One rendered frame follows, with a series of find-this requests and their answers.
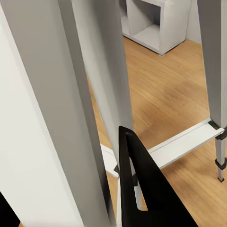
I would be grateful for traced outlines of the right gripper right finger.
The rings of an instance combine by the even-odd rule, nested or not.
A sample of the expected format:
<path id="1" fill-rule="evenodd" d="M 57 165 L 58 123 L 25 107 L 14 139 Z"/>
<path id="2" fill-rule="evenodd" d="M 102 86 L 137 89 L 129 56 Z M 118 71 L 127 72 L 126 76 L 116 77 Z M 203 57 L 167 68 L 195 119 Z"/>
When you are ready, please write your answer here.
<path id="1" fill-rule="evenodd" d="M 122 227 L 199 227 L 137 134 L 119 126 Z M 130 158 L 148 211 L 137 208 Z"/>

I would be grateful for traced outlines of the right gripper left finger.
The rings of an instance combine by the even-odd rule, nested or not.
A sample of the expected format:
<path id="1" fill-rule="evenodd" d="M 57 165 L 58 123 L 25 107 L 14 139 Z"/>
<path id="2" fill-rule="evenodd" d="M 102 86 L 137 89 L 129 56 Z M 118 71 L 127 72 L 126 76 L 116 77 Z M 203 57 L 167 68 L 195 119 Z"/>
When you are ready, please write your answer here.
<path id="1" fill-rule="evenodd" d="M 20 220 L 0 192 L 0 227 L 19 227 Z"/>

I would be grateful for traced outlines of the camera tripod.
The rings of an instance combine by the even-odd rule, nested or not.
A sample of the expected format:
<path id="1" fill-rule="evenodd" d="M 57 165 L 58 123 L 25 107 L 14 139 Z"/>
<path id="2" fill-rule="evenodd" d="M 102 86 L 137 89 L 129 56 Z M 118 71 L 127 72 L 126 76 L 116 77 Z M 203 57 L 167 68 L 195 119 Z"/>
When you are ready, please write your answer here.
<path id="1" fill-rule="evenodd" d="M 210 118 L 148 152 L 161 170 L 215 138 L 222 183 L 227 0 L 197 4 Z M 122 227 L 119 126 L 134 131 L 119 0 L 0 0 L 0 192 L 24 227 Z M 119 178 L 117 222 L 106 172 Z"/>

